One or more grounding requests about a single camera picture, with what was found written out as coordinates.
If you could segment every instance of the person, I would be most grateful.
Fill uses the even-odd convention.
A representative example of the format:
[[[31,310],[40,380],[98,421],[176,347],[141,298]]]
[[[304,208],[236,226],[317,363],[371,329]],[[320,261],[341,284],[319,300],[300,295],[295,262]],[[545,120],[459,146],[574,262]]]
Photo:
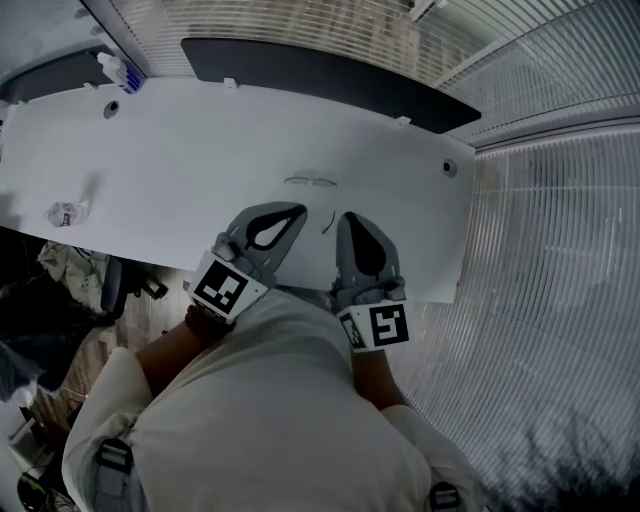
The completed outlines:
[[[130,447],[124,484],[104,462],[114,439]],[[116,348],[73,425],[63,478],[81,510],[484,505],[477,473],[407,404],[385,352],[352,354],[333,315],[277,289],[232,332],[190,306],[137,354]],[[434,496],[442,482],[455,499]]]

